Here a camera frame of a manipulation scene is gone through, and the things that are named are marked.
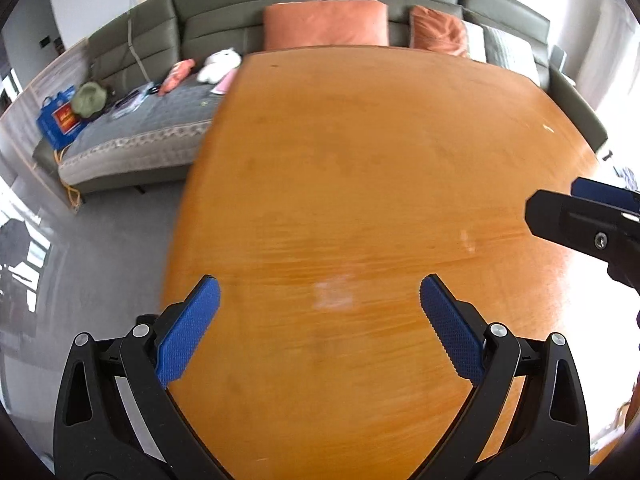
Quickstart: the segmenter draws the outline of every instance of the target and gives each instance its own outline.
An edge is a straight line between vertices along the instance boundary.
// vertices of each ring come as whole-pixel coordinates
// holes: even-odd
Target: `white plush toy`
[[[207,57],[204,67],[198,72],[198,81],[215,84],[231,70],[240,66],[242,58],[232,48],[221,50]]]

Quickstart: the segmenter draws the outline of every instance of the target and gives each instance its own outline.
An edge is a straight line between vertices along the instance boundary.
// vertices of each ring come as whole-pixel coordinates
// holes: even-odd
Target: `white stain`
[[[467,233],[466,230],[460,231],[460,241],[467,253],[474,254],[476,252],[476,245],[473,243],[473,240],[469,238],[469,233]]]
[[[352,276],[337,276],[315,284],[314,308],[344,310],[353,306]]]

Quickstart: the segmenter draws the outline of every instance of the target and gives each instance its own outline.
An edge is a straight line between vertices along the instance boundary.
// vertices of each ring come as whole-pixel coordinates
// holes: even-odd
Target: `sofa armrest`
[[[548,94],[582,134],[594,152],[606,142],[607,131],[578,91],[554,67],[549,67]]]

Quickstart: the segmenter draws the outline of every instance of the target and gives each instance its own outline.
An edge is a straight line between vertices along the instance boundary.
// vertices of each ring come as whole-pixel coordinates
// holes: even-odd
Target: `white pillow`
[[[462,21],[466,28],[466,38],[468,41],[469,57],[474,61],[486,63],[486,54],[484,52],[484,31],[480,25]]]
[[[528,41],[513,34],[483,25],[487,63],[522,74],[540,86],[540,77]]]
[[[219,52],[207,57],[204,62],[204,67],[200,69],[196,79],[200,83],[215,85],[233,69],[238,68],[241,61],[242,58],[240,57],[240,54],[238,54],[234,49],[227,48],[225,50],[220,50]]]

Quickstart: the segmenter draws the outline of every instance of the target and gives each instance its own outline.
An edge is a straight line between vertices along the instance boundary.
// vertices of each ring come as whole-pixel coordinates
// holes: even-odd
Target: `pink plush toy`
[[[185,59],[184,61],[176,63],[169,75],[162,82],[158,95],[164,95],[176,88],[187,76],[190,74],[191,69],[196,65],[193,59]]]

